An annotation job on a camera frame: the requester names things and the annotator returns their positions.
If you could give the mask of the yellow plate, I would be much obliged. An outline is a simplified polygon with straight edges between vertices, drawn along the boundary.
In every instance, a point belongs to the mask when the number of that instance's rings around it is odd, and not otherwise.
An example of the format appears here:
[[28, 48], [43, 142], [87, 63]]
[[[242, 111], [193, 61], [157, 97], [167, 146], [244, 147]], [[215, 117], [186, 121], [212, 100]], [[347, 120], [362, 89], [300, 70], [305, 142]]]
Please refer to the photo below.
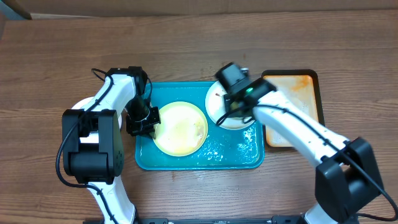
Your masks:
[[170, 156], [182, 157], [197, 151], [208, 135], [207, 119], [197, 106], [176, 101], [159, 110], [155, 145]]

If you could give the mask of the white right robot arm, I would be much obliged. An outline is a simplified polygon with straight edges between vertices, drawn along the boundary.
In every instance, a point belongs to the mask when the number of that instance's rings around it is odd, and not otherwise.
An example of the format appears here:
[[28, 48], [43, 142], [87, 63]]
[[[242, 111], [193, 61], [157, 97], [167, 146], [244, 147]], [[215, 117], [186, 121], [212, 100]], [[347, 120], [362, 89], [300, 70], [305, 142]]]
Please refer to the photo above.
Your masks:
[[250, 117], [281, 134], [315, 168], [316, 205], [306, 223], [346, 223], [384, 186], [373, 149], [365, 139], [350, 141], [296, 108], [276, 86], [259, 78], [220, 78], [227, 117]]

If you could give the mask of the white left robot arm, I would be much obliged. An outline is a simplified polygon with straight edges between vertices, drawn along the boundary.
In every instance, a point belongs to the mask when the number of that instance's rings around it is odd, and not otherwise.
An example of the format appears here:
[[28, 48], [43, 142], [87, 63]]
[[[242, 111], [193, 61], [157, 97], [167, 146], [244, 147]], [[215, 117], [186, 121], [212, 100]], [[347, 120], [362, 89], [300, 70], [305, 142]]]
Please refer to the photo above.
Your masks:
[[119, 117], [127, 113], [126, 129], [131, 136], [155, 138], [159, 110], [144, 95], [152, 82], [142, 67], [135, 66], [110, 68], [102, 81], [87, 104], [63, 113], [55, 171], [64, 185], [92, 193], [103, 223], [140, 223], [121, 179], [124, 148]]

